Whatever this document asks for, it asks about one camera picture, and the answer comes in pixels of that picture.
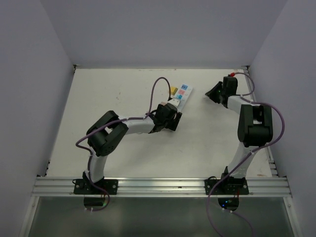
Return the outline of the white power strip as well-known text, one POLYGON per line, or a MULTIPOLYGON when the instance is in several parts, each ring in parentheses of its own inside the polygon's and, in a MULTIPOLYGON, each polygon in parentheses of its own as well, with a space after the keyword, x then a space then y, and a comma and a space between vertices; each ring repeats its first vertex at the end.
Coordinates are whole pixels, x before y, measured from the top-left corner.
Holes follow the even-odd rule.
POLYGON ((174 98, 179 100, 180 103, 178 105, 178 111, 181 112, 185 106, 185 104, 187 103, 189 97, 190 97, 190 94, 193 92, 193 87, 192 86, 189 86, 187 84, 182 84, 176 94, 174 95, 174 98))

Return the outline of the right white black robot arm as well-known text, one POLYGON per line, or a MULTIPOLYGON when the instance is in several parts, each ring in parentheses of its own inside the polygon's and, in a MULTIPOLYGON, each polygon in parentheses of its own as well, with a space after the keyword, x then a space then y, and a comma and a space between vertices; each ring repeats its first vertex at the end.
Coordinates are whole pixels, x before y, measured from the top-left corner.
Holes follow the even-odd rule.
POLYGON ((217 186, 226 194, 231 194, 237 186, 244 186, 247 170, 258 148, 265 146, 273 138, 272 109, 266 105, 247 102, 245 94, 237 94, 237 87, 238 80, 235 73, 231 73, 205 94, 213 102, 239 115, 237 127, 239 145, 217 186))

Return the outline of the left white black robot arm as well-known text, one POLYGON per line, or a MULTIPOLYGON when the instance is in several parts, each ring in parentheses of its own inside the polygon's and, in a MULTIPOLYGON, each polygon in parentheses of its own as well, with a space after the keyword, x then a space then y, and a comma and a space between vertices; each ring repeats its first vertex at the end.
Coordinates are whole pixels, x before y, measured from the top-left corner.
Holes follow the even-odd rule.
POLYGON ((85 137, 76 143, 87 140, 90 157, 85 171, 87 181, 85 188, 92 194, 102 190, 104 179, 104 168, 109 154, 111 154, 122 141, 124 136, 129 134, 151 134, 160 132, 163 129, 175 131, 182 113, 170 103, 159 104, 149 115, 144 117, 120 117, 114 111, 106 112, 87 131, 85 137))

